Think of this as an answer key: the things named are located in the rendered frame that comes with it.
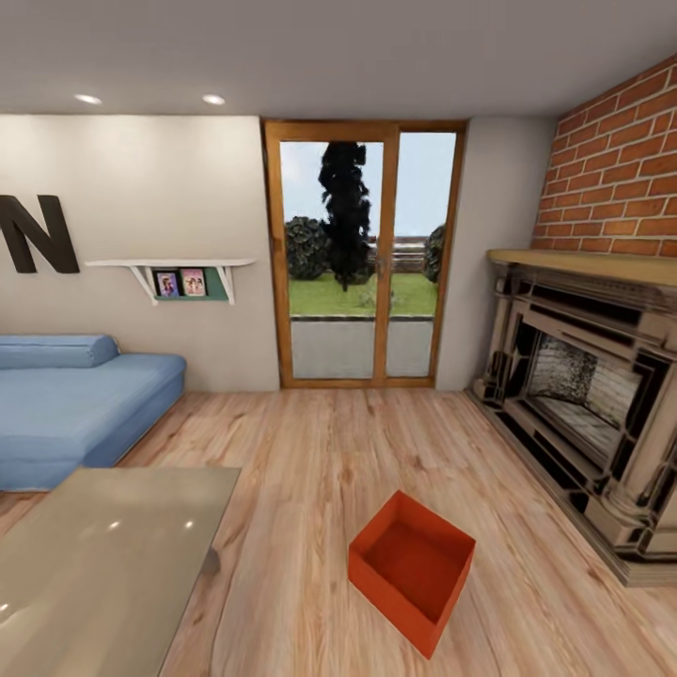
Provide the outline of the storage box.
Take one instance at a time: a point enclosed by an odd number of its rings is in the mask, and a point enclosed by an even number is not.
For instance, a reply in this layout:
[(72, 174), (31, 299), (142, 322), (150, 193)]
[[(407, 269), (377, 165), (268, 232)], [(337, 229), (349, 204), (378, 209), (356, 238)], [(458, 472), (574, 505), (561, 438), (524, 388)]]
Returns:
[(469, 575), (476, 543), (397, 491), (350, 544), (348, 578), (431, 659)]

